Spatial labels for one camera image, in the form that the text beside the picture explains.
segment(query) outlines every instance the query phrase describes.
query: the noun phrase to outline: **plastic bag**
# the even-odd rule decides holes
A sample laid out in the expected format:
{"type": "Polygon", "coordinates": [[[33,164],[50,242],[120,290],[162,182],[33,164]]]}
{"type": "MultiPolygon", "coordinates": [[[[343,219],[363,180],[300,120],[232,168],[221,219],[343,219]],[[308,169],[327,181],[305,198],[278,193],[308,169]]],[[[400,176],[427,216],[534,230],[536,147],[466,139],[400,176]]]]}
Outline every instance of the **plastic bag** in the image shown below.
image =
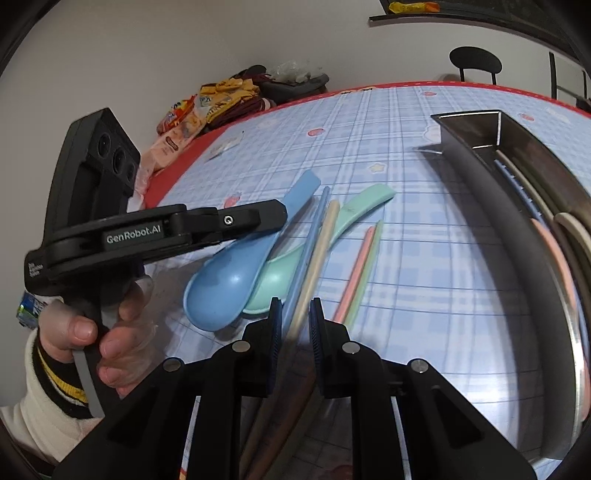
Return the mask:
{"type": "Polygon", "coordinates": [[[139,160],[139,168],[137,174],[135,174],[134,190],[144,195],[150,185],[150,178],[156,166],[156,160],[153,155],[148,152],[142,153],[139,160]]]}
{"type": "Polygon", "coordinates": [[[310,62],[290,60],[267,70],[272,80],[281,83],[304,83],[322,75],[322,67],[310,67],[310,62]]]}
{"type": "Polygon", "coordinates": [[[217,157],[221,153],[224,153],[226,150],[230,150],[238,145],[242,141],[242,137],[244,136],[244,131],[240,132],[238,135],[234,135],[233,137],[228,138],[227,140],[214,145],[208,152],[203,154],[203,162],[210,161],[212,158],[217,157]]]}

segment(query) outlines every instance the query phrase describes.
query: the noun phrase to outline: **camera lens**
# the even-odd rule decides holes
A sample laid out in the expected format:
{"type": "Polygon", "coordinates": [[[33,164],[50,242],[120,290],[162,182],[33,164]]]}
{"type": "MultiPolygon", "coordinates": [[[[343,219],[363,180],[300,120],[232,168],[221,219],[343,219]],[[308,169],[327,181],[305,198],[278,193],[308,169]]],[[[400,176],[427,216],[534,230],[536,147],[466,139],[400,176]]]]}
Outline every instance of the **camera lens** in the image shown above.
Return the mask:
{"type": "Polygon", "coordinates": [[[118,148],[113,154],[113,171],[119,173],[123,168],[123,163],[125,163],[125,152],[118,148]]]}
{"type": "Polygon", "coordinates": [[[135,168],[132,164],[127,165],[127,172],[125,173],[125,176],[127,176],[127,179],[129,181],[132,181],[134,179],[134,173],[135,173],[135,168]]]}
{"type": "Polygon", "coordinates": [[[105,158],[109,154],[111,148],[111,138],[107,134],[102,134],[99,138],[97,150],[101,158],[105,158]]]}

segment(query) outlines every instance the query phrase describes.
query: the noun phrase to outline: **blue chopstick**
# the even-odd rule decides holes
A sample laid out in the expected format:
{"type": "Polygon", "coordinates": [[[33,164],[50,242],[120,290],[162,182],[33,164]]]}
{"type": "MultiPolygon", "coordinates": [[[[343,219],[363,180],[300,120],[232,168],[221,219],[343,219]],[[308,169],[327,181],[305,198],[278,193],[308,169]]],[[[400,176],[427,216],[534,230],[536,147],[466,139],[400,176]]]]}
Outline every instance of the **blue chopstick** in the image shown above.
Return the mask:
{"type": "Polygon", "coordinates": [[[515,176],[507,169],[507,167],[505,166],[505,164],[503,164],[500,161],[498,161],[497,159],[495,159],[495,165],[499,169],[499,171],[501,172],[501,174],[507,180],[509,180],[509,183],[514,188],[514,190],[517,192],[517,195],[519,195],[519,198],[521,199],[521,201],[523,202],[523,204],[525,205],[525,207],[528,209],[528,211],[531,214],[531,216],[533,218],[535,218],[536,220],[538,220],[546,228],[548,228],[548,225],[546,225],[546,222],[544,220],[544,216],[540,212],[540,210],[537,207],[537,205],[535,204],[535,202],[530,198],[529,195],[527,195],[527,193],[525,192],[525,189],[517,181],[517,179],[515,178],[515,176]]]}
{"type": "Polygon", "coordinates": [[[329,196],[330,188],[324,187],[318,207],[316,208],[314,217],[312,219],[312,225],[310,225],[308,238],[306,238],[306,242],[304,243],[304,250],[301,254],[300,262],[295,269],[294,278],[291,281],[290,289],[287,292],[287,297],[285,298],[285,303],[283,304],[283,318],[281,326],[282,338],[285,338],[287,331],[290,329],[291,319],[294,316],[297,301],[300,298],[301,285],[304,283],[304,277],[306,276],[308,265],[310,264],[310,259],[312,258],[312,252],[316,246],[316,240],[318,239],[318,234],[320,233],[320,226],[322,225],[324,212],[326,211],[326,206],[329,202],[329,196]]]}

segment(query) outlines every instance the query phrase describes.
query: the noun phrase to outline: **blue plaid tablecloth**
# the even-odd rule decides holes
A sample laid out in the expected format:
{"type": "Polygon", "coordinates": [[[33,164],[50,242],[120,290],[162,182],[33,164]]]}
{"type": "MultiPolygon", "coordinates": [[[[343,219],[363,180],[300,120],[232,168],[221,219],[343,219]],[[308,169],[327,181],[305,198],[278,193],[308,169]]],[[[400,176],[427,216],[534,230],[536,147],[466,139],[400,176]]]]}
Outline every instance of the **blue plaid tablecloth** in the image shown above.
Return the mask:
{"type": "MultiPolygon", "coordinates": [[[[307,168],[341,204],[374,183],[391,186],[397,195],[353,225],[330,252],[316,291],[326,317],[336,309],[366,229],[383,220],[378,259],[351,337],[391,361],[427,359],[532,459],[541,444],[544,399],[528,304],[486,215],[436,153],[439,127],[430,118],[481,109],[503,110],[528,128],[591,192],[590,119],[518,93],[425,85],[335,95],[233,125],[211,148],[244,132],[242,141],[210,161],[197,159],[161,205],[280,199],[307,168]]],[[[277,251],[304,241],[313,211],[290,227],[277,251]]],[[[156,291],[149,311],[160,319],[158,342],[167,355],[207,358],[242,335],[247,320],[210,333],[183,313],[186,282],[219,248],[151,269],[156,291]]],[[[302,356],[306,344],[304,332],[302,356]]],[[[294,365],[291,374],[302,372],[294,365]]],[[[327,401],[284,478],[330,479],[332,469],[350,463],[350,447],[348,403],[327,401]]],[[[540,462],[538,477],[546,478],[557,464],[540,462]]]]}

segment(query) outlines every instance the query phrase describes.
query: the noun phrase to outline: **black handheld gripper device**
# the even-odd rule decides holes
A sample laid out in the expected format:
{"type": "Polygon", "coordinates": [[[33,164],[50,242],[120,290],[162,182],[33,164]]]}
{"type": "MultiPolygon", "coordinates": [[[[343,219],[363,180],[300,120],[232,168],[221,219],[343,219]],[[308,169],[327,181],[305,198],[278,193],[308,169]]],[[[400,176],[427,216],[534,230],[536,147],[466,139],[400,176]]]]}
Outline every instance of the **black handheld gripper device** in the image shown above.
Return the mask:
{"type": "Polygon", "coordinates": [[[275,232],[287,220],[277,200],[223,210],[170,205],[126,213],[139,160],[110,109],[73,122],[51,183],[43,241],[25,257],[29,292],[62,296],[99,326],[97,342],[74,353],[95,417],[119,403],[115,389],[98,377],[98,345],[117,321],[129,286],[144,274],[144,263],[248,233],[275,232]]]}

